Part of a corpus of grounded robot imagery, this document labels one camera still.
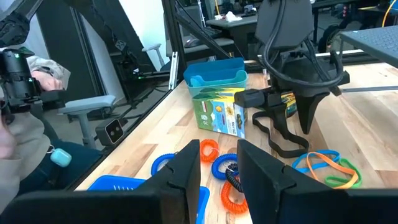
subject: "orange coiled keychain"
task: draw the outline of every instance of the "orange coiled keychain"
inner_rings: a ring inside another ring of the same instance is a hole
[[[209,155],[205,154],[205,148],[211,147]],[[218,157],[218,143],[212,139],[205,139],[200,142],[200,160],[203,162],[214,162]]]
[[[223,189],[221,190],[221,202],[223,203],[224,207],[235,214],[242,214],[249,210],[248,203],[246,199],[243,200],[243,203],[238,204],[234,203],[229,199],[229,193],[231,191],[232,185],[226,181],[224,183]]]

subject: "blue rubber band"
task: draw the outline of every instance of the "blue rubber band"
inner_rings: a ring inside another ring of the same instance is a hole
[[[318,150],[318,151],[316,151],[316,152],[317,152],[317,153],[320,153],[320,154],[324,154],[324,155],[333,155],[333,156],[335,156],[335,157],[332,159],[334,162],[338,162],[338,161],[340,160],[340,153],[337,152],[337,151],[327,150],[327,149],[326,149],[326,150]],[[296,168],[297,165],[301,162],[301,160],[307,157],[307,154],[308,154],[308,153],[303,154],[303,155],[301,155],[298,159],[296,159],[296,161],[293,162],[292,167],[293,167],[294,169],[296,169],[297,171],[302,172],[302,173],[309,172],[310,169],[309,169],[308,167]],[[313,169],[313,170],[316,170],[316,169],[319,169],[319,168],[322,168],[322,167],[327,167],[328,165],[329,165],[329,164],[327,164],[326,162],[320,162],[320,163],[318,163],[318,164],[312,164],[312,169]]]
[[[154,163],[152,164],[152,167],[150,168],[150,174],[155,175],[157,173],[159,165],[165,160],[173,159],[174,156],[175,156],[174,153],[168,153],[164,154],[163,156],[159,156],[159,158],[155,159]]]
[[[226,180],[226,176],[224,172],[220,172],[218,168],[220,165],[222,165],[223,162],[225,161],[238,161],[238,157],[236,154],[225,154],[222,156],[219,156],[211,165],[211,173],[213,174],[214,177],[216,177],[219,180]],[[238,175],[239,172],[233,172],[233,175]]]

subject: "blue tag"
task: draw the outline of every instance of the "blue tag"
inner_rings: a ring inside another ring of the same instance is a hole
[[[72,156],[65,150],[57,148],[52,151],[50,159],[60,167],[67,167],[72,160]]]

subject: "blue basket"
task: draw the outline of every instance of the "blue basket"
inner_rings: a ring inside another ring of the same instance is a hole
[[[191,83],[192,77],[199,76],[204,82],[233,80],[236,78],[236,73],[242,70],[244,71],[243,58],[231,58],[226,60],[217,60],[214,62],[195,63],[188,66],[184,72],[184,79],[187,83],[190,94],[195,96],[205,87],[194,87]],[[245,88],[246,79],[239,80],[235,83],[228,83],[212,87]]]
[[[144,182],[144,179],[104,175],[99,177],[88,190],[134,190]],[[209,196],[209,189],[201,186],[199,189],[197,224],[205,223],[205,210]]]

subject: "person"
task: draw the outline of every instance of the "person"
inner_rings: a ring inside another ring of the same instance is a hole
[[[53,60],[27,58],[32,77],[44,91],[67,89],[70,72]],[[0,100],[4,93],[0,88]],[[61,168],[51,161],[53,148],[72,155],[70,164]],[[7,123],[0,122],[0,214],[17,195],[36,190],[64,189],[101,157],[96,149],[44,135],[43,123],[31,113],[14,114]]]

